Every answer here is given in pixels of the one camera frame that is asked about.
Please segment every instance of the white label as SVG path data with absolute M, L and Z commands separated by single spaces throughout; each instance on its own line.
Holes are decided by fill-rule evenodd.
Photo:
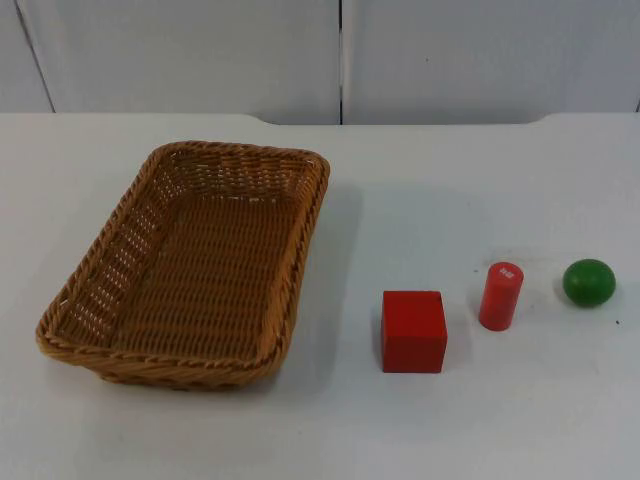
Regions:
M 509 270 L 507 270 L 506 268 L 502 267 L 500 269 L 500 273 L 503 274 L 505 277 L 507 277 L 509 280 L 511 280 L 513 277 L 515 277 L 515 273 L 510 272 Z

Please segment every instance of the red wooden block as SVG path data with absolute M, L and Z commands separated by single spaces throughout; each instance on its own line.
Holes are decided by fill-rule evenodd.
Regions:
M 382 369 L 439 373 L 447 347 L 440 292 L 384 292 Z

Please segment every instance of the basket bottom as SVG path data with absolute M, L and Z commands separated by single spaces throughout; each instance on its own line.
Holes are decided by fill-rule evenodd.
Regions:
M 294 221 L 294 205 L 286 201 L 183 202 L 121 312 L 110 348 L 182 358 L 255 358 L 270 287 Z

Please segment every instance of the white table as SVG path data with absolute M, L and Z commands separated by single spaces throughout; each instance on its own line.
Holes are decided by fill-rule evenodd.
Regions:
M 179 139 L 332 164 L 289 356 L 223 394 L 111 385 L 36 348 L 41 313 L 147 153 Z M 216 115 L 0 116 L 3 478 L 603 479 L 640 472 L 640 117 L 523 126 L 292 127 Z M 619 289 L 580 310 L 564 268 Z M 502 334 L 475 319 L 497 260 L 525 271 Z M 385 289 L 442 291 L 440 375 L 384 374 Z

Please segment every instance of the basket rim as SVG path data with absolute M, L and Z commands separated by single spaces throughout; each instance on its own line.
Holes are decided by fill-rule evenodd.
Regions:
M 131 362 L 134 364 L 144 363 L 155 366 L 164 367 L 181 367 L 192 369 L 204 369 L 204 370 L 216 370 L 225 369 L 231 371 L 253 371 L 263 368 L 276 358 L 280 349 L 287 347 L 283 345 L 284 340 L 290 342 L 291 330 L 287 329 L 287 322 L 285 321 L 286 315 L 292 308 L 293 302 L 297 299 L 296 288 L 288 288 L 287 301 L 283 309 L 282 319 L 280 320 L 280 329 L 276 341 L 273 346 L 266 353 L 257 356 L 252 360 L 240 360 L 237 358 L 218 358 L 218 359 L 205 359 L 201 357 L 181 357 L 175 355 L 162 355 L 162 354 L 149 354 L 144 352 L 115 350 L 108 347 L 98 347 L 82 343 L 76 343 L 68 341 L 53 332 L 56 329 L 56 319 L 58 322 L 64 317 L 66 310 L 64 305 L 70 306 L 78 295 L 79 291 L 85 284 L 89 277 L 89 268 L 91 261 L 96 258 L 102 257 L 106 249 L 110 245 L 114 235 L 118 232 L 120 226 L 127 218 L 127 215 L 131 212 L 138 198 L 139 193 L 144 189 L 149 182 L 153 179 L 161 160 L 167 155 L 173 155 L 178 153 L 185 147 L 196 148 L 215 148 L 218 146 L 227 146 L 234 148 L 241 148 L 246 150 L 254 150 L 256 152 L 263 151 L 265 153 L 278 153 L 281 155 L 294 153 L 296 155 L 304 155 L 307 159 L 313 161 L 313 167 L 320 170 L 320 176 L 315 182 L 315 190 L 313 193 L 313 200 L 311 204 L 299 211 L 299 215 L 306 217 L 312 217 L 314 212 L 319 210 L 320 204 L 324 197 L 324 193 L 327 188 L 328 177 L 330 173 L 329 163 L 325 158 L 316 152 L 297 149 L 297 148 L 282 148 L 272 146 L 258 146 L 254 144 L 240 144 L 240 143 L 227 143 L 227 142 L 208 142 L 200 140 L 188 140 L 181 142 L 172 142 L 166 145 L 155 148 L 145 160 L 141 166 L 138 174 L 133 180 L 131 186 L 124 193 L 116 208 L 109 216 L 106 224 L 101 229 L 98 237 L 94 240 L 87 253 L 83 256 L 78 267 L 71 274 L 69 279 L 61 291 L 53 299 L 47 310 L 44 312 L 38 326 L 36 328 L 36 342 L 40 350 L 46 355 L 59 358 L 60 360 L 71 360 L 69 357 L 74 357 L 76 361 L 73 363 L 76 365 L 83 365 L 87 368 L 91 368 L 90 365 L 77 361 L 78 356 L 82 356 L 84 360 L 90 359 L 110 359 L 115 361 Z M 302 222 L 301 226 L 295 231 L 295 244 L 300 244 L 301 237 L 304 235 L 304 225 L 307 222 Z M 304 263 L 306 257 L 306 249 L 296 249 L 295 261 L 289 267 L 289 270 L 295 270 L 298 267 L 299 275 L 302 275 L 304 271 Z

